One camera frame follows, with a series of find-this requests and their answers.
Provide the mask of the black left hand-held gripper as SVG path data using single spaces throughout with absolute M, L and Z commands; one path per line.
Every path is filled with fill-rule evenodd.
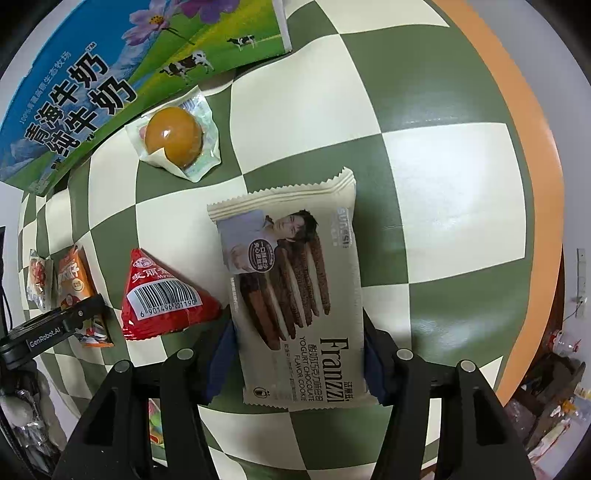
M 34 478 L 51 477 L 61 456 L 61 428 L 35 358 L 80 333 L 104 309 L 102 296 L 94 294 L 47 311 L 1 338 L 1 433 Z

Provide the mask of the blue milk cardboard box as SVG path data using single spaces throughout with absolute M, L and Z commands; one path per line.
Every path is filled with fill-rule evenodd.
M 214 74 L 288 51 L 280 1 L 82 1 L 8 104 L 1 180 L 43 195 L 140 113 Z

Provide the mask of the orange panda sunflower seed bag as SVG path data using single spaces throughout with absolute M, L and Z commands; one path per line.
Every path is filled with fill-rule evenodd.
M 57 302 L 62 310 L 96 294 L 83 250 L 73 246 L 57 267 Z M 109 348 L 114 343 L 101 314 L 85 319 L 74 336 L 85 347 Z

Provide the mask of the small red meat snack packet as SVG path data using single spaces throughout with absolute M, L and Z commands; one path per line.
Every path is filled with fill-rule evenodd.
M 46 313 L 52 305 L 52 261 L 39 256 L 37 251 L 29 251 L 29 267 L 26 282 L 27 300 Z

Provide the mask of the Franzzi chocolate cookie pack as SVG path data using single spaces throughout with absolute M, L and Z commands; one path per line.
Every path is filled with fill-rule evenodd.
M 228 270 L 243 400 L 290 410 L 373 404 L 349 168 L 208 205 Z

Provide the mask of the colourful candy bag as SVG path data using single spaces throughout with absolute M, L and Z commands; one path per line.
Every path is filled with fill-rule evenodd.
M 159 447 L 164 445 L 160 408 L 153 399 L 148 400 L 150 441 Z

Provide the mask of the green white checkered mat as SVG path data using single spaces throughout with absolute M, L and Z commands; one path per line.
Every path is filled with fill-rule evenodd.
M 356 176 L 363 306 L 428 361 L 473 360 L 502 400 L 546 328 L 559 272 L 563 182 L 542 110 L 464 1 L 290 1 L 293 49 L 206 89 L 221 163 L 192 184 L 112 146 L 44 197 L 23 198 L 19 253 L 84 249 L 114 346 L 67 340 L 41 357 L 81 414 L 118 360 L 164 360 L 197 328 L 124 340 L 120 307 L 140 247 L 221 302 L 228 280 L 207 205 Z

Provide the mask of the wrapped yellow egg yolk pastry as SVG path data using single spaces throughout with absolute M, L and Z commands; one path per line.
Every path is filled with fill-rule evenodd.
M 197 87 L 128 123 L 139 160 L 191 183 L 221 165 L 218 129 Z

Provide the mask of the red triangular snack packet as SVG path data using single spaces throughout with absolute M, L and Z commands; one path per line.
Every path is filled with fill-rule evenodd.
M 215 320 L 221 304 L 172 274 L 144 250 L 130 252 L 121 308 L 127 341 L 147 340 Z

